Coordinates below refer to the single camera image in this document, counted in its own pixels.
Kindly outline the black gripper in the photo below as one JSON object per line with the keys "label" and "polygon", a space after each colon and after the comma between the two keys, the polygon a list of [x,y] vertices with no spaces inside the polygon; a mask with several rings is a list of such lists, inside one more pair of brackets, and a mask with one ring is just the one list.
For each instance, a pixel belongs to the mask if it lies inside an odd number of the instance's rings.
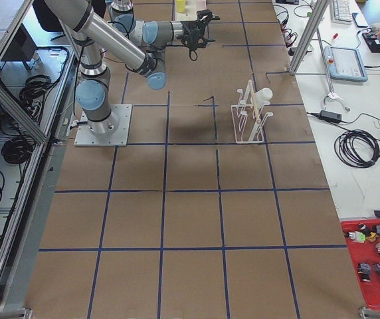
{"label": "black gripper", "polygon": [[209,23],[215,20],[215,14],[209,10],[197,11],[197,19],[195,21],[183,21],[183,34],[180,36],[181,44],[189,49],[190,60],[197,60],[197,49],[205,49],[215,39],[205,38],[205,29]]}

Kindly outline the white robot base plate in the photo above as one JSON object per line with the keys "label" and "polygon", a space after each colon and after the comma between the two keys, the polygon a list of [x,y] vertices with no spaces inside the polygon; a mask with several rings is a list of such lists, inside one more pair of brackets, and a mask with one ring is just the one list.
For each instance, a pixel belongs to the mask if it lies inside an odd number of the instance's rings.
{"label": "white robot base plate", "polygon": [[78,147],[126,147],[132,118],[131,104],[111,104],[110,117],[103,122],[90,121],[82,112],[81,122],[74,140]]}

